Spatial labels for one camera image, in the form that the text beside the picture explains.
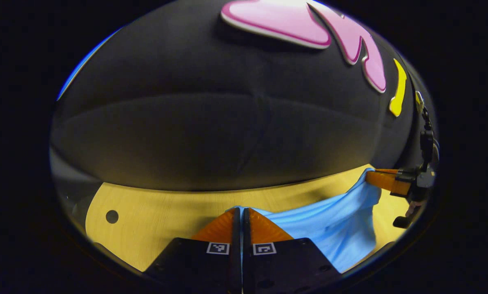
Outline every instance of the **pink decal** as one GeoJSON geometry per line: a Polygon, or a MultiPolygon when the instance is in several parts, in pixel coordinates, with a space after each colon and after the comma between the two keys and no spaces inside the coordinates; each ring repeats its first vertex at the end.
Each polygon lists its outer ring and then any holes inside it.
{"type": "Polygon", "coordinates": [[[221,17],[242,30],[307,47],[324,49],[331,44],[305,0],[237,0],[224,5],[221,17]]]}
{"type": "Polygon", "coordinates": [[[369,83],[380,93],[385,92],[385,74],[382,56],[371,34],[362,26],[346,16],[339,16],[329,7],[313,0],[307,0],[328,25],[334,30],[341,50],[347,62],[354,65],[360,56],[362,40],[365,43],[365,57],[362,59],[363,70],[369,83]]]}

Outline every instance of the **blue towel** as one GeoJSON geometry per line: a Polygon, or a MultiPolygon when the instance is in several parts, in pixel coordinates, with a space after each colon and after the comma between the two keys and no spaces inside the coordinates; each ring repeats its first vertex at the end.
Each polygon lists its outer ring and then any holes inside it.
{"type": "Polygon", "coordinates": [[[367,171],[373,169],[365,169],[352,188],[330,199],[277,214],[253,209],[293,238],[310,238],[339,272],[345,272],[376,246],[372,208],[381,190],[365,181],[367,171]]]}

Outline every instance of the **black fabric cover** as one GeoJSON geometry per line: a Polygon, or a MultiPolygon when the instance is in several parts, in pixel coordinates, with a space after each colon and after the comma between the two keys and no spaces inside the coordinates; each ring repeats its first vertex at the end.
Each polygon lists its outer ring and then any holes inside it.
{"type": "Polygon", "coordinates": [[[163,190],[257,188],[397,163],[414,95],[408,79],[401,115],[389,112],[393,58],[403,62],[387,41],[366,28],[384,61],[380,94],[336,39],[316,50],[238,30],[220,18],[226,2],[178,0],[117,32],[59,100],[53,148],[104,182],[163,190]]]}

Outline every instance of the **black background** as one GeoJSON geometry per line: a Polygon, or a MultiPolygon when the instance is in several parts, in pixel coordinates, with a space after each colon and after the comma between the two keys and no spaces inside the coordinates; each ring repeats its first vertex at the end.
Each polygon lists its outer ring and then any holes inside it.
{"type": "MultiPolygon", "coordinates": [[[[488,5],[329,3],[388,39],[423,76],[442,139],[435,193],[447,199],[419,242],[346,292],[487,291],[488,5]]],[[[0,293],[135,291],[64,233],[48,132],[59,90],[83,56],[162,4],[0,1],[0,293]]]]}

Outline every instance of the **wooden surface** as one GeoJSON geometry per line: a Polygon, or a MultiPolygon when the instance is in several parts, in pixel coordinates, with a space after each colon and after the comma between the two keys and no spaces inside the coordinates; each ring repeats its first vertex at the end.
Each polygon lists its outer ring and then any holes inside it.
{"type": "MultiPolygon", "coordinates": [[[[169,192],[104,183],[87,212],[86,232],[93,242],[144,271],[173,238],[191,238],[235,205],[270,212],[299,208],[347,192],[367,167],[298,184],[228,192],[169,192]],[[106,221],[109,210],[118,212],[116,223],[106,221]]],[[[407,208],[405,199],[382,190],[373,207],[377,245],[372,253],[404,232],[392,224],[407,208]]]]}

